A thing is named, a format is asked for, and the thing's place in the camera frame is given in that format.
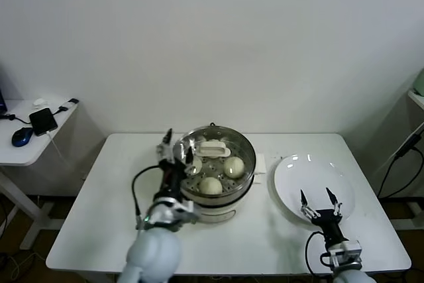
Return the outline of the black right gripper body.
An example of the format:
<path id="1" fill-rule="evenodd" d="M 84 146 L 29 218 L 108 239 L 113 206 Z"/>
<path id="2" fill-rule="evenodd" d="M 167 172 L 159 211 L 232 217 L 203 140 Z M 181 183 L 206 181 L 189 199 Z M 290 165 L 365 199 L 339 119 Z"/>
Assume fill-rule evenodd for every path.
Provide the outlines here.
<path id="1" fill-rule="evenodd" d="M 326 244 L 339 244 L 346 241 L 339 227 L 342 220 L 340 213 L 336 213 L 334 209 L 320 209 L 317 210 L 317 214 L 319 216 L 313 217 L 311 223 L 322 230 Z"/>

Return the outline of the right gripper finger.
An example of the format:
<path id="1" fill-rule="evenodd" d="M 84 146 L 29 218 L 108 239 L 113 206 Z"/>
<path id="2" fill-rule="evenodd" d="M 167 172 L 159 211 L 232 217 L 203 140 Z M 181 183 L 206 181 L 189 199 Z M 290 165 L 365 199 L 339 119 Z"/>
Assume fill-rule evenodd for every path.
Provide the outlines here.
<path id="1" fill-rule="evenodd" d="M 301 195 L 301 212 L 302 214 L 308 218 L 308 219 L 316 219 L 320 216 L 320 214 L 315 211 L 314 209 L 312 209 L 311 207 L 309 207 L 307 198 L 303 192 L 303 190 L 300 190 L 300 195 Z"/>
<path id="2" fill-rule="evenodd" d="M 341 207 L 342 203 L 338 201 L 336 195 L 329 189 L 326 188 L 327 195 L 330 199 L 330 202 L 332 203 L 333 207 L 331 209 L 328 209 L 329 213 L 332 213 L 334 216 L 341 217 Z"/>

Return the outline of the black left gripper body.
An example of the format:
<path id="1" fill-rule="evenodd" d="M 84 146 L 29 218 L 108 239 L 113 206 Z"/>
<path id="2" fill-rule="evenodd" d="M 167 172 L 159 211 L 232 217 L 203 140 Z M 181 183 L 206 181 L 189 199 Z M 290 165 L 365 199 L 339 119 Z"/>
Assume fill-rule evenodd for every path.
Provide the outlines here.
<path id="1" fill-rule="evenodd" d="M 174 162 L 161 160 L 159 168 L 163 171 L 158 197 L 169 197 L 182 200 L 181 183 L 186 178 L 186 166 L 178 159 Z"/>

